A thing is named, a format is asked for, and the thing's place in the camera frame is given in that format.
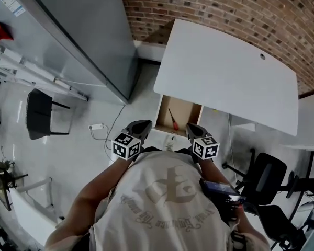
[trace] screwdriver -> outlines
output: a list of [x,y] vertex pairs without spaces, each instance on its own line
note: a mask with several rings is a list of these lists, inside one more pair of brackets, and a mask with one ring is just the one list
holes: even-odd
[[170,108],[169,108],[169,112],[170,112],[171,118],[172,118],[173,129],[174,129],[174,130],[178,130],[178,129],[179,129],[178,124],[177,124],[176,121],[174,120],[174,118],[173,118],[173,116],[172,116],[172,113],[171,113],[171,111],[170,111]]

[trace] open drawer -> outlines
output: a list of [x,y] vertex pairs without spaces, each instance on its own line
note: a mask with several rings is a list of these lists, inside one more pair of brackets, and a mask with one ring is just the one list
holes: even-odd
[[[172,118],[169,109],[179,126],[179,130],[173,129]],[[156,119],[153,124],[153,129],[168,133],[176,134],[180,136],[186,136],[185,126],[187,123],[199,124],[201,113],[203,111],[203,106],[161,95],[159,102]]]

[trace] forearm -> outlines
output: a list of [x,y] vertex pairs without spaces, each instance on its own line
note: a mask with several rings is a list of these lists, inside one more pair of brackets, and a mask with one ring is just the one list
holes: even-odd
[[46,246],[50,246],[73,235],[83,235],[93,225],[97,207],[110,190],[117,185],[128,169],[132,159],[117,159],[111,166],[89,182],[74,200],[62,224],[50,235]]
[[[229,181],[221,173],[221,171],[215,166],[213,161],[201,160],[201,161],[199,161],[199,165],[201,167],[203,178],[205,180],[231,185],[229,183]],[[261,233],[256,231],[254,229],[254,227],[250,224],[248,218],[246,217],[246,215],[244,213],[243,208],[238,208],[236,215],[238,217],[238,222],[239,222],[237,228],[238,228],[238,231],[240,233],[250,233],[250,234],[256,236],[257,238],[259,238],[260,240],[262,240],[263,242],[267,243],[266,238]]]

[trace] white t-shirt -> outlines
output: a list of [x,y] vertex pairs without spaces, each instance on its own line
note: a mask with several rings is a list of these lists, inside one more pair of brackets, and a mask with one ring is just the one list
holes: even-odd
[[[186,154],[141,154],[89,230],[90,250],[233,250],[231,228],[202,193],[200,172]],[[247,250],[269,246],[244,234]],[[71,250],[70,237],[49,250]]]

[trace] gray refrigerator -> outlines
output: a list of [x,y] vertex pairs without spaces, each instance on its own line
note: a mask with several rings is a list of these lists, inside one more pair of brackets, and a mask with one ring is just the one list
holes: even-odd
[[137,57],[122,0],[0,0],[14,40],[0,45],[56,74],[91,99],[128,103]]

